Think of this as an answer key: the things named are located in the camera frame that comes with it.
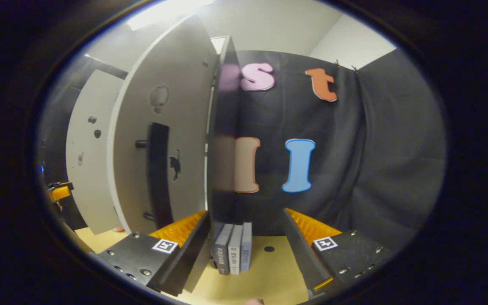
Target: blue letter i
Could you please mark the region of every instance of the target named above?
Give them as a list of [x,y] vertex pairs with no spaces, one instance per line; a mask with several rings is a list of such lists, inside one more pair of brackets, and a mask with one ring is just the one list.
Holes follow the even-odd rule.
[[285,142],[290,151],[289,178],[281,187],[287,193],[306,191],[312,184],[308,181],[310,168],[310,154],[316,148],[316,143],[308,139],[290,139]]

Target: book spine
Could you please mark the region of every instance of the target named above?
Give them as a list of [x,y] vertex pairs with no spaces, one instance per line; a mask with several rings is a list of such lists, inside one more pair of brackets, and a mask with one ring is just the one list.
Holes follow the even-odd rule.
[[228,253],[226,245],[216,245],[217,270],[221,275],[229,274]]
[[231,274],[240,273],[240,247],[229,247],[229,268]]
[[250,254],[252,252],[251,243],[242,243],[242,258],[240,260],[240,269],[244,272],[250,269]]

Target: light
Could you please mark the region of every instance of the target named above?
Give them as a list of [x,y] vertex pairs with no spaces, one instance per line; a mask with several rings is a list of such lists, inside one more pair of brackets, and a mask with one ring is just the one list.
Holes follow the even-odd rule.
[[126,24],[132,31],[136,31],[152,23],[187,14],[195,8],[208,6],[213,2],[214,0],[165,0],[141,11],[129,19]]

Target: gray book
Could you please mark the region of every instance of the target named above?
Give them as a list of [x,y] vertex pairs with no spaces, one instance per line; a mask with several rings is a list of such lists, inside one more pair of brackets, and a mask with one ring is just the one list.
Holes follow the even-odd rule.
[[227,252],[227,244],[229,243],[233,226],[234,225],[231,224],[225,224],[223,226],[223,229],[219,233],[213,247],[217,270],[219,274],[222,275],[229,274],[229,253]]
[[240,270],[250,269],[250,260],[252,254],[252,223],[244,222],[242,227],[242,243],[240,246]]
[[229,241],[229,268],[231,274],[240,273],[240,242],[242,241],[242,226],[235,225]]

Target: foam letter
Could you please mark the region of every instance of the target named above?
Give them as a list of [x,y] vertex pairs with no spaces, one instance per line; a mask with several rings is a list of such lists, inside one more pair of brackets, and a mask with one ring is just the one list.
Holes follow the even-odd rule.
[[290,139],[285,142],[290,151],[289,177],[281,189],[287,193],[306,191],[312,184],[308,181],[310,168],[310,154],[316,148],[316,143],[308,139]]
[[275,85],[275,79],[269,73],[274,69],[270,64],[246,64],[242,68],[242,77],[240,87],[244,90],[266,90]]
[[235,191],[255,193],[259,185],[255,183],[255,151],[261,141],[254,137],[236,139],[235,147]]
[[329,90],[329,83],[334,83],[335,79],[327,75],[321,68],[306,70],[306,75],[312,77],[312,89],[318,98],[327,102],[334,102],[338,99],[336,93]]

